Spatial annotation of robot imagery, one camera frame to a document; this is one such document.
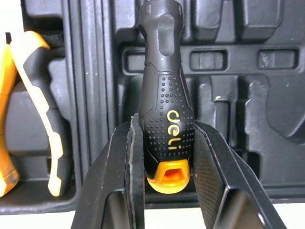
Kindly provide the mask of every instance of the black rubber grip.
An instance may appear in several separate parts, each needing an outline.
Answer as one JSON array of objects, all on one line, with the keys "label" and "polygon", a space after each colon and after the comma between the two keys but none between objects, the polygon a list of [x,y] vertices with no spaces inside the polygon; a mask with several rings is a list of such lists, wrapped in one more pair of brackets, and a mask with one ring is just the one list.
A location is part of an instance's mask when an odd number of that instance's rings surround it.
[{"label": "black rubber grip", "polygon": [[[23,68],[30,83],[33,86],[40,88],[45,100],[47,101],[49,109],[46,112],[46,115],[53,132],[59,134],[61,139],[63,155],[57,161],[57,177],[61,180],[59,195],[61,196],[67,189],[68,183],[71,179],[72,158],[68,146],[68,136],[65,129],[66,124],[61,117],[50,90],[51,77],[48,72],[48,64],[51,59],[51,51],[45,47],[40,47],[27,58]],[[55,156],[56,153],[57,152],[52,152],[51,150],[51,156]]]},{"label": "black rubber grip", "polygon": [[194,112],[181,66],[181,5],[149,1],[140,8],[139,24],[146,48],[139,124],[145,169],[153,179],[160,162],[190,158]]}]

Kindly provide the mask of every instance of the tool case insert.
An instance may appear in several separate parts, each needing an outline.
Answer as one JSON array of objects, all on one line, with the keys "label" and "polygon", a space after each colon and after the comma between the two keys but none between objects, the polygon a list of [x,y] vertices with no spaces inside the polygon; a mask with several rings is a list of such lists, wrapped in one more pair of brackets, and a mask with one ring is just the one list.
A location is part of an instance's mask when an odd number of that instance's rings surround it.
[{"label": "tool case insert", "polygon": [[[49,193],[48,137],[17,80],[5,135],[21,181],[0,198],[0,214],[70,211],[115,127],[138,112],[145,48],[137,23],[145,0],[21,2],[25,30],[39,32],[56,56],[50,87],[68,124],[74,175],[65,195]],[[195,118],[224,135],[274,203],[304,202],[305,1],[178,2]],[[198,206],[193,181],[174,195],[145,184],[145,206]]]}]

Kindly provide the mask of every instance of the screwdriver handle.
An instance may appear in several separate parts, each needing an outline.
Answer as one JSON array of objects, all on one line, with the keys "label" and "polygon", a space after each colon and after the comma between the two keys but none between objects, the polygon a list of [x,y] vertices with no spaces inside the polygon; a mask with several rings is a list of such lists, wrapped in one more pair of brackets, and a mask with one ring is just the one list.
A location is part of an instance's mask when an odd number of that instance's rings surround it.
[{"label": "screwdriver handle", "polygon": [[51,148],[50,193],[61,196],[71,178],[71,154],[64,121],[53,99],[48,72],[50,47],[37,33],[27,31],[14,39],[11,50],[21,79],[42,119]]},{"label": "screwdriver handle", "polygon": [[4,136],[7,104],[16,73],[10,46],[5,44],[0,48],[0,197],[12,190],[19,181],[19,174],[10,159]]},{"label": "screwdriver handle", "polygon": [[189,181],[194,140],[193,106],[181,66],[181,5],[149,1],[140,8],[139,26],[146,49],[139,111],[144,166],[155,190],[176,193]]}]

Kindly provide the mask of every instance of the deli logo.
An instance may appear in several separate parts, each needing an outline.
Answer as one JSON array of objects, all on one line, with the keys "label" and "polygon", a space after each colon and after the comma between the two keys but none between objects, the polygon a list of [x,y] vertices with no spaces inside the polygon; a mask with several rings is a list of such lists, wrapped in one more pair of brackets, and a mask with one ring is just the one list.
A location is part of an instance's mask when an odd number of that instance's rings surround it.
[{"label": "deli logo", "polygon": [[[170,116],[171,114],[173,115],[176,115],[176,117],[174,119],[172,119]],[[167,129],[167,133],[170,135],[170,136],[173,136],[173,137],[177,137],[180,133],[180,128],[179,126],[176,124],[178,122],[180,122],[180,119],[179,119],[179,113],[175,110],[171,110],[167,113],[167,120],[174,123],[172,125],[170,125]],[[176,146],[170,146],[173,142],[175,141],[181,141],[181,138],[178,137],[178,138],[172,138],[168,141],[168,149],[169,150],[174,150],[174,149],[177,149]]]}]

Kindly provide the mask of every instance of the clamp jaw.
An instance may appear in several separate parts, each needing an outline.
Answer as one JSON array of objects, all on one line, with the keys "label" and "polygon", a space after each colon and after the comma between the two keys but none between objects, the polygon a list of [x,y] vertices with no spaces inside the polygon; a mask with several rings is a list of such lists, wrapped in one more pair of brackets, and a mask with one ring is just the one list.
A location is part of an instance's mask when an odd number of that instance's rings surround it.
[{"label": "clamp jaw", "polygon": [[[143,132],[118,126],[84,181],[71,229],[143,229]],[[207,229],[285,229],[253,170],[214,128],[195,122],[193,176]]]}]

